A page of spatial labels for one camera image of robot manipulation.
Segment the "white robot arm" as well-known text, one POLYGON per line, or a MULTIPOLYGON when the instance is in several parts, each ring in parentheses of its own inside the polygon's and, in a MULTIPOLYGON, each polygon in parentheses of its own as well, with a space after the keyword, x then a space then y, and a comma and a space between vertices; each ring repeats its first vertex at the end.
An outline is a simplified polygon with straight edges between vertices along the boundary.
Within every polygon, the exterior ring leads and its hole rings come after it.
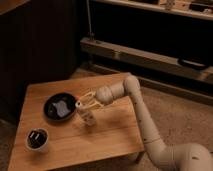
POLYGON ((92 111, 128 96, 131 99, 144 149, 149 160, 162 171, 213 171, 213 156, 198 143, 166 145, 143 100, 140 83, 134 75, 122 81, 100 87, 81 96, 77 112, 87 125, 93 125, 92 111))

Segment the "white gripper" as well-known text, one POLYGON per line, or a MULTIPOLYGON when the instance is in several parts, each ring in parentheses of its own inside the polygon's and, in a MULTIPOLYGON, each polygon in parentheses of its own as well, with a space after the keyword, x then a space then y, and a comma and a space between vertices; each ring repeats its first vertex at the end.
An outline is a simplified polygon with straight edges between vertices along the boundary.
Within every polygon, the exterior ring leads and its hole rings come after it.
POLYGON ((104 86, 99 88, 96 92, 90 91, 80 96, 78 100, 81 103, 86 103, 84 105, 85 110, 95 110, 95 109, 103 107, 103 104, 104 105, 110 104, 113 101, 113 96, 112 96, 111 90, 107 86, 104 86), (96 99, 100 101, 102 104, 98 101, 88 103, 95 99, 95 95, 96 95, 96 99))

